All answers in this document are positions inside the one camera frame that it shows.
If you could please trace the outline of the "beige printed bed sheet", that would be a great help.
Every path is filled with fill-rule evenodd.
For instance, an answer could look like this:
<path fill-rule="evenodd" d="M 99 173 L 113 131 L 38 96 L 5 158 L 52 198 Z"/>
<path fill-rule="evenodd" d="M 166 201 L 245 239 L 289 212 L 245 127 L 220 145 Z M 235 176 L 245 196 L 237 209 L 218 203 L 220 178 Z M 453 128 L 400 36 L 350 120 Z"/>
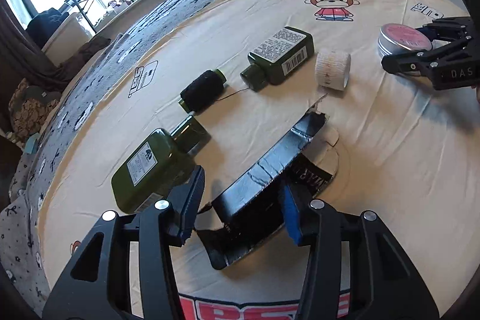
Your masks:
<path fill-rule="evenodd" d="M 469 88 L 437 92 L 385 73 L 377 53 L 381 26 L 418 27 L 434 15 L 463 11 L 448 0 L 217 0 L 187 19 L 91 108 L 60 163 L 37 225 L 48 283 L 116 207 L 115 171 L 153 130 L 179 124 L 180 91 L 218 68 L 226 94 L 199 115 L 211 135 L 196 157 L 205 202 L 316 106 L 338 134 L 337 174 L 323 198 L 339 211 L 375 211 L 447 312 L 479 266 L 479 106 Z M 351 55 L 344 91 L 321 89 L 313 60 L 258 93 L 242 82 L 247 54 L 288 25 L 310 32 L 316 49 Z"/>

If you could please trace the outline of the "white storage box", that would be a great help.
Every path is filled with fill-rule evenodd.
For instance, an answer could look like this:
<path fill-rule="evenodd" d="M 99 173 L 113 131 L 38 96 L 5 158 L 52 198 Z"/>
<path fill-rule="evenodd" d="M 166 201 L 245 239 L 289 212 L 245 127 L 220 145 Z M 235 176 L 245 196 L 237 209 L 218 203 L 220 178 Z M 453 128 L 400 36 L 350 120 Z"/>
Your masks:
<path fill-rule="evenodd" d="M 58 67 L 72 57 L 93 35 L 94 31 L 83 15 L 73 12 L 51 35 L 42 52 Z"/>

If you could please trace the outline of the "black cardboard box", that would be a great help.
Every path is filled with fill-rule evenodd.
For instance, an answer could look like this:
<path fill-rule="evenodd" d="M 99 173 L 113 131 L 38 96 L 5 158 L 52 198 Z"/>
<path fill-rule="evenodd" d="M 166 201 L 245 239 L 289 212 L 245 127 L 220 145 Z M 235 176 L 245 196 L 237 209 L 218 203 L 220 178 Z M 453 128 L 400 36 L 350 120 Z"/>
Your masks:
<path fill-rule="evenodd" d="M 221 271 L 246 257 L 284 224 L 281 185 L 298 184 L 310 196 L 323 192 L 338 169 L 330 146 L 322 140 L 328 116 L 307 111 L 259 160 L 236 179 L 200 214 L 214 210 L 222 222 L 216 230 L 196 231 L 213 269 Z"/>

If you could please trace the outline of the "small dark green bottle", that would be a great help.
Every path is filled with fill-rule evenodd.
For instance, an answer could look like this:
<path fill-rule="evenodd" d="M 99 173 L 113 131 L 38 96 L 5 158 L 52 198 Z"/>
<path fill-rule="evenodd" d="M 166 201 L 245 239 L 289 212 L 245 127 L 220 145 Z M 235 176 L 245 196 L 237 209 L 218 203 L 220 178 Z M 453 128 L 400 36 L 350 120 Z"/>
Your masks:
<path fill-rule="evenodd" d="M 249 66 L 241 79 L 258 92 L 267 85 L 280 85 L 315 53 L 313 36 L 293 27 L 283 27 L 247 54 Z"/>

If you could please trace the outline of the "white tape roll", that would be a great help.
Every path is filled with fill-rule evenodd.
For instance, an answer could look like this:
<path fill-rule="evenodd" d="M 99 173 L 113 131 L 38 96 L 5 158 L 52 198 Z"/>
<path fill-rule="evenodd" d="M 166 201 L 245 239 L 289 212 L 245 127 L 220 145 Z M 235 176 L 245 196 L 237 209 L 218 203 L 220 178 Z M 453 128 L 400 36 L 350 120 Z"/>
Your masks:
<path fill-rule="evenodd" d="M 349 81 L 351 54 L 338 50 L 320 49 L 315 64 L 315 78 L 320 87 L 344 91 Z"/>

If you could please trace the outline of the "dark left curtain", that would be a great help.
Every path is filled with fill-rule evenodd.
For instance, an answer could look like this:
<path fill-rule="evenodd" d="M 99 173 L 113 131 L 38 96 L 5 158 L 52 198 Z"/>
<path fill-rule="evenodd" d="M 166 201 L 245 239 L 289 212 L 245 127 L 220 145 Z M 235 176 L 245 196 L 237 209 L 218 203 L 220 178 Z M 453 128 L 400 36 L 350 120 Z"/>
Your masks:
<path fill-rule="evenodd" d="M 49 91 L 62 91 L 86 62 L 110 43 L 109 38 L 94 37 L 55 66 L 21 27 L 7 0 L 1 0 L 1 92 L 12 95 L 22 79 Z"/>

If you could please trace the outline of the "black thread spool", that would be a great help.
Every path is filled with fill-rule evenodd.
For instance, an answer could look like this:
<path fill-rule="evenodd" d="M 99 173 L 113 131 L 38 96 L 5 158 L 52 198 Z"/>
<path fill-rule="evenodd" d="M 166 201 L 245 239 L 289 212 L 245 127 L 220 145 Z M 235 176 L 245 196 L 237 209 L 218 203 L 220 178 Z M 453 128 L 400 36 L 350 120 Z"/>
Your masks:
<path fill-rule="evenodd" d="M 180 93 L 180 106 L 187 113 L 200 113 L 224 92 L 226 78 L 219 70 L 207 70 Z"/>

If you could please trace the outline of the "brown patterned pillow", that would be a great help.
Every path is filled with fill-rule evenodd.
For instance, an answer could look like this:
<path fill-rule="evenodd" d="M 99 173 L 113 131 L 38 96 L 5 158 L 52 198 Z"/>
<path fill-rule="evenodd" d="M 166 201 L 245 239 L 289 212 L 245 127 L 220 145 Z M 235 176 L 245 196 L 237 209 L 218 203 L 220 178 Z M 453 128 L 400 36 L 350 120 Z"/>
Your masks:
<path fill-rule="evenodd" d="M 18 141 L 24 143 L 41 130 L 61 96 L 60 92 L 49 92 L 22 79 L 8 104 L 10 123 Z"/>

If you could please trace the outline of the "round silver tin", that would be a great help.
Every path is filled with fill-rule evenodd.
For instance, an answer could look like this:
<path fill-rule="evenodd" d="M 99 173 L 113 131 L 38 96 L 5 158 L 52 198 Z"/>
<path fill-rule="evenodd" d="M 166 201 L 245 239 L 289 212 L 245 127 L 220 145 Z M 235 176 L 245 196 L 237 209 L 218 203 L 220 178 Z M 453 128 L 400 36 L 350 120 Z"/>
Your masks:
<path fill-rule="evenodd" d="M 387 23 L 380 27 L 377 50 L 381 58 L 409 51 L 430 51 L 431 40 L 422 32 L 404 24 Z"/>

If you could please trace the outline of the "large dark green bottle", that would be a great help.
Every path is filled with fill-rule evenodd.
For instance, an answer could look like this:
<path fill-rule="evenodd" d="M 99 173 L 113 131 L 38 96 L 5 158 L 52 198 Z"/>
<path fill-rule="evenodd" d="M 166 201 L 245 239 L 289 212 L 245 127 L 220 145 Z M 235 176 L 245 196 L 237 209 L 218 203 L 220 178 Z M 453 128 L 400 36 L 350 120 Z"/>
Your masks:
<path fill-rule="evenodd" d="M 112 176 L 118 208 L 133 214 L 166 198 L 172 188 L 190 178 L 194 157 L 209 140 L 208 131 L 193 115 L 171 132 L 155 129 Z"/>

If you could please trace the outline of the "grey patterned duvet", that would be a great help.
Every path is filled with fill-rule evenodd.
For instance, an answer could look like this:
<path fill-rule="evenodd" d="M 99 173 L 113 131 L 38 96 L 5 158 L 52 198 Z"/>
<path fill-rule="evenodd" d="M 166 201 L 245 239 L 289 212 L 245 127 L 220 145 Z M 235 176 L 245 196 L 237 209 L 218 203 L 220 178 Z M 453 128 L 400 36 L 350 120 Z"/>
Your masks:
<path fill-rule="evenodd" d="M 38 319 L 50 292 L 35 230 L 61 159 L 92 110 L 154 44 L 215 0 L 164 0 L 90 60 L 51 111 L 35 154 L 1 186 L 1 317 Z"/>

